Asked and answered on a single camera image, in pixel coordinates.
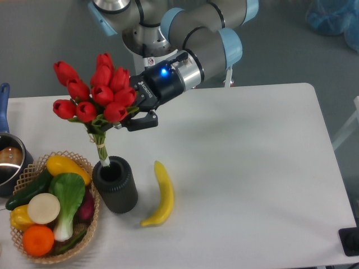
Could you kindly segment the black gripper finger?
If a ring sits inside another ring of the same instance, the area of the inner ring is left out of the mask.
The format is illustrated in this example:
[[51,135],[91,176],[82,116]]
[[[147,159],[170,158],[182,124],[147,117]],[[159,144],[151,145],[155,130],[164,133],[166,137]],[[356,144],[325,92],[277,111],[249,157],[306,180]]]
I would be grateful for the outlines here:
[[126,128],[129,132],[139,131],[143,129],[153,128],[158,126],[158,116],[154,111],[147,112],[146,116],[142,118],[123,121],[115,126],[115,129]]

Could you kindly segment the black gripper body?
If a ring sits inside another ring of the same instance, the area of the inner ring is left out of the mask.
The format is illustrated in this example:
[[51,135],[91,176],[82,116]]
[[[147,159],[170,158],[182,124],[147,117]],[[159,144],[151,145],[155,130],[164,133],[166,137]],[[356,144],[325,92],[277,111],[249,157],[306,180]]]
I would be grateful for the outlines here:
[[185,91],[180,75],[169,63],[158,63],[131,76],[130,86],[137,92],[134,106],[141,112],[155,110]]

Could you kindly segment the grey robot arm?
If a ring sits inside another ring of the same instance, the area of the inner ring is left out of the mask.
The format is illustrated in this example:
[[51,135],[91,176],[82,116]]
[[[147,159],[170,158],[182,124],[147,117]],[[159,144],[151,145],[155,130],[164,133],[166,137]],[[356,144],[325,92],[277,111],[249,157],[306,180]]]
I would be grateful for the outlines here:
[[158,125],[156,109],[226,71],[242,57],[242,43],[235,28],[253,19],[258,1],[207,1],[185,11],[169,8],[164,1],[91,1],[95,21],[107,35],[122,35],[136,62],[130,86],[136,90],[134,105],[143,118],[130,112],[102,131],[125,127],[129,131]]

